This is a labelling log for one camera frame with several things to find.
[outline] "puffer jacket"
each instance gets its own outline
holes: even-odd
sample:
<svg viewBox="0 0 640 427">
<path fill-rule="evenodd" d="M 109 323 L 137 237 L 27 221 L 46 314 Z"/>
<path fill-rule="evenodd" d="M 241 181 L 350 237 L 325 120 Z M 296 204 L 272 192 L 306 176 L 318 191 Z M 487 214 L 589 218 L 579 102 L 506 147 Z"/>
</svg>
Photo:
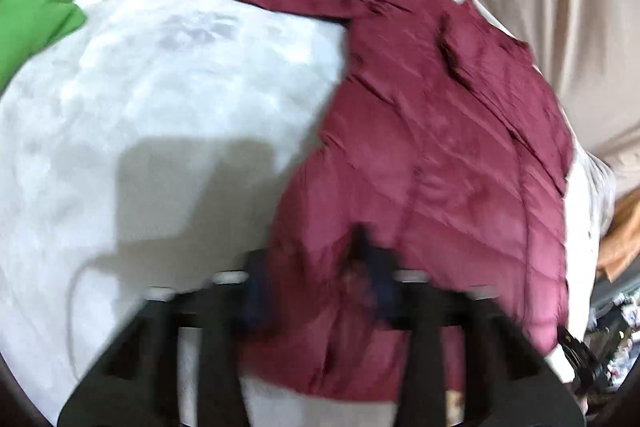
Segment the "puffer jacket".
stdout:
<svg viewBox="0 0 640 427">
<path fill-rule="evenodd" d="M 278 206 L 268 269 L 276 332 L 247 343 L 259 376 L 335 399 L 395 399 L 406 338 L 376 322 L 348 259 L 354 223 L 441 287 L 491 285 L 543 353 L 564 323 L 562 196 L 572 161 L 558 102 L 526 44 L 471 1 L 242 0 L 348 28 L 322 147 Z M 450 388 L 462 343 L 447 330 Z"/>
</svg>

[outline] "maroon fabric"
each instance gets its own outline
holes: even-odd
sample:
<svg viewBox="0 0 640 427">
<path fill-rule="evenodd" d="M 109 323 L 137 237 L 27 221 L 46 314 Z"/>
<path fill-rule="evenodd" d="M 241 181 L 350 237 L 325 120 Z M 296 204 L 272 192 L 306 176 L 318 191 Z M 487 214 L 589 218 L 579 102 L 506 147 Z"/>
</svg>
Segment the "maroon fabric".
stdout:
<svg viewBox="0 0 640 427">
<path fill-rule="evenodd" d="M 242 0 L 346 22 L 346 77 L 273 223 L 277 333 L 248 366 L 307 394 L 395 399 L 406 339 L 372 320 L 354 223 L 436 285 L 493 285 L 542 353 L 566 316 L 572 138 L 529 49 L 452 0 Z M 449 385 L 463 383 L 445 331 Z"/>
</svg>

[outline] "maroon jacket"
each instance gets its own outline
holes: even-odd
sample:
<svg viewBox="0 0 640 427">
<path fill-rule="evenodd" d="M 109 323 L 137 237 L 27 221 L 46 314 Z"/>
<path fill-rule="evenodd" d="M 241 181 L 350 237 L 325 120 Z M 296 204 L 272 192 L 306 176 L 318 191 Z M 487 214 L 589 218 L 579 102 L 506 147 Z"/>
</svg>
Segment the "maroon jacket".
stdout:
<svg viewBox="0 0 640 427">
<path fill-rule="evenodd" d="M 322 147 L 278 206 L 268 263 L 278 333 L 245 346 L 258 375 L 307 394 L 395 399 L 405 337 L 372 319 L 346 260 L 353 223 L 431 282 L 493 285 L 542 353 L 566 318 L 572 138 L 522 42 L 452 0 L 242 0 L 343 20 L 346 76 Z M 449 384 L 460 339 L 446 331 Z"/>
</svg>

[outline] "white sheet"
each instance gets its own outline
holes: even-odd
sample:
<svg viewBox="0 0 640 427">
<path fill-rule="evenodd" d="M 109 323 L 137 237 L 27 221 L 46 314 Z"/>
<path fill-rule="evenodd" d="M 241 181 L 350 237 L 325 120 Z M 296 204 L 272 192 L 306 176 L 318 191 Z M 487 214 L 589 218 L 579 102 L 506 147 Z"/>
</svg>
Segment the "white sheet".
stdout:
<svg viewBox="0 0 640 427">
<path fill-rule="evenodd" d="M 86 26 L 0 102 L 0 351 L 52 422 L 144 288 L 194 287 L 264 244 L 340 80 L 344 33 L 233 0 L 76 1 Z M 568 230 L 591 226 L 572 216 Z M 256 426 L 393 414 L 246 385 Z"/>
</svg>

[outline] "orange cloth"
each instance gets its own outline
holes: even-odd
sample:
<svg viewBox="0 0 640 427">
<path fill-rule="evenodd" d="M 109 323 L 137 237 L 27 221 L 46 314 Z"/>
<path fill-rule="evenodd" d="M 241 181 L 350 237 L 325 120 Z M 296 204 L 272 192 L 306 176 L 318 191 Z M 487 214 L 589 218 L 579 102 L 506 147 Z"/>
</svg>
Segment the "orange cloth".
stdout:
<svg viewBox="0 0 640 427">
<path fill-rule="evenodd" d="M 640 188 L 616 202 L 613 222 L 600 243 L 598 269 L 614 281 L 640 251 Z"/>
</svg>

